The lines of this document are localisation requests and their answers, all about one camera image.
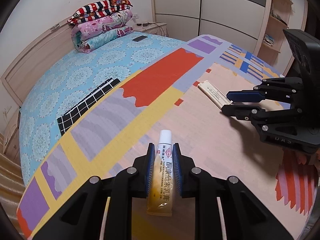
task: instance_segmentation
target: silver screw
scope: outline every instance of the silver screw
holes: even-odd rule
[[[135,167],[127,168],[127,173],[129,173],[129,174],[134,174],[136,172],[137,172],[137,169]]]
[[[191,172],[194,173],[194,174],[199,174],[201,172],[201,169],[198,168],[198,167],[194,167],[191,169]]]
[[[231,183],[233,183],[233,184],[236,184],[236,183],[239,182],[239,179],[238,179],[236,176],[231,176],[231,177],[229,178],[229,181],[230,181]]]
[[[99,181],[99,178],[97,176],[93,176],[89,179],[89,182],[91,184],[96,184]]]

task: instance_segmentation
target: nightstand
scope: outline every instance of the nightstand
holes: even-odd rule
[[[142,32],[147,34],[154,34],[154,35],[160,35],[160,36],[166,36],[167,37],[167,24],[166,23],[156,23],[156,24],[150,24],[146,27],[132,26],[133,30],[136,32]]]
[[[4,131],[3,154],[20,166],[19,122],[20,111],[18,109]]]

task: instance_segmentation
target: folded blanket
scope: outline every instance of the folded blanket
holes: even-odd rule
[[[93,20],[91,22],[80,23],[73,27],[71,37],[80,35],[80,40],[85,41],[111,29],[124,26],[132,18],[132,12],[127,9],[116,12],[109,16]]]
[[[129,9],[129,6],[132,6],[129,0],[104,0],[90,3],[79,8],[68,20],[68,23],[76,25],[78,23],[89,22],[111,15],[117,11]]]
[[[103,32],[98,36],[92,37],[86,41],[81,41],[81,32],[77,32],[75,36],[72,37],[73,44],[76,50],[83,53],[89,53],[95,49],[103,46],[104,44],[113,41],[116,38],[125,36],[127,34],[133,33],[133,29],[129,26],[123,26],[120,28],[112,29],[110,31]]]

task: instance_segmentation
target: white tube cap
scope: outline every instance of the white tube cap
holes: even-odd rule
[[[172,134],[170,130],[161,130],[159,137],[159,144],[167,143],[172,145]]]

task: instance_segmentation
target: wardrobe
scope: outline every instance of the wardrobe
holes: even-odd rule
[[[154,0],[157,22],[172,38],[188,41],[211,34],[254,52],[266,0]]]

